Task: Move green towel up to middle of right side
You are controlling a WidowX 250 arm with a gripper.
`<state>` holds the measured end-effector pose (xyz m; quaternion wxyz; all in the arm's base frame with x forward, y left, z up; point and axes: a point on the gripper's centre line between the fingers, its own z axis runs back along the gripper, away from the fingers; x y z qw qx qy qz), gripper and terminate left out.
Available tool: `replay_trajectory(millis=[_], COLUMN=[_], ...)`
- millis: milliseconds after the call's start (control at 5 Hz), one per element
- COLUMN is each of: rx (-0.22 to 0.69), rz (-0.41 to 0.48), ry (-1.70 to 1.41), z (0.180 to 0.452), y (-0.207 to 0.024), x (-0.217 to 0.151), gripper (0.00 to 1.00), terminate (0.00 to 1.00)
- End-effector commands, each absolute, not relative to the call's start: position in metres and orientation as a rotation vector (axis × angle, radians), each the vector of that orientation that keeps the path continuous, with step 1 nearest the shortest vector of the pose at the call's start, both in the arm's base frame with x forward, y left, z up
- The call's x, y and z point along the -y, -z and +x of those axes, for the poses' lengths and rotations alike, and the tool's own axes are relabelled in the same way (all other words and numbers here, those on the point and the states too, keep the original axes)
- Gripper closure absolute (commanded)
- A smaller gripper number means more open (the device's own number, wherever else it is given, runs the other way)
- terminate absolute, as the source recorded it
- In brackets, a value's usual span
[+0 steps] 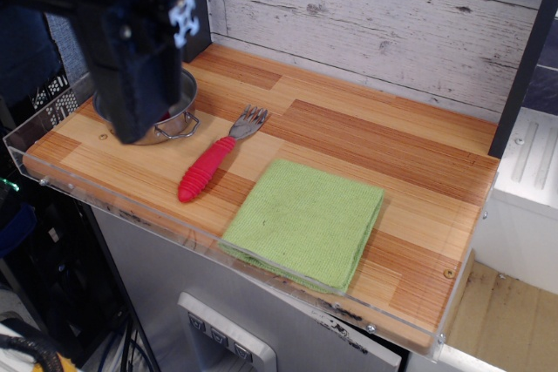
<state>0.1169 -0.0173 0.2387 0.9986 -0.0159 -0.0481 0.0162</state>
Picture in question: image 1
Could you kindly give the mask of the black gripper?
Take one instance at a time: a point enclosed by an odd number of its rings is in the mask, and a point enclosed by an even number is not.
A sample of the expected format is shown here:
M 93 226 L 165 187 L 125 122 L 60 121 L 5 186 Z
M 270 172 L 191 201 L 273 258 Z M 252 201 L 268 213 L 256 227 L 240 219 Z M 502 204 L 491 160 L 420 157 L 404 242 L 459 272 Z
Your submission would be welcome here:
M 195 0 L 84 0 L 77 37 L 99 100 L 124 144 L 180 100 L 182 49 L 199 32 Z

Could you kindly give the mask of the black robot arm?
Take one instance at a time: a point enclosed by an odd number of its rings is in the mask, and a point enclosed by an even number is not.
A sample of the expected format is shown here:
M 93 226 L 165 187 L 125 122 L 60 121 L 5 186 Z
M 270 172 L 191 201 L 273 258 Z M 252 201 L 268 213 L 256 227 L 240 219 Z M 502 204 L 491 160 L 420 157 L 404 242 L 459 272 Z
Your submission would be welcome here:
M 196 0 L 4 0 L 66 17 L 124 144 L 143 139 L 181 98 L 182 50 L 200 28 Z

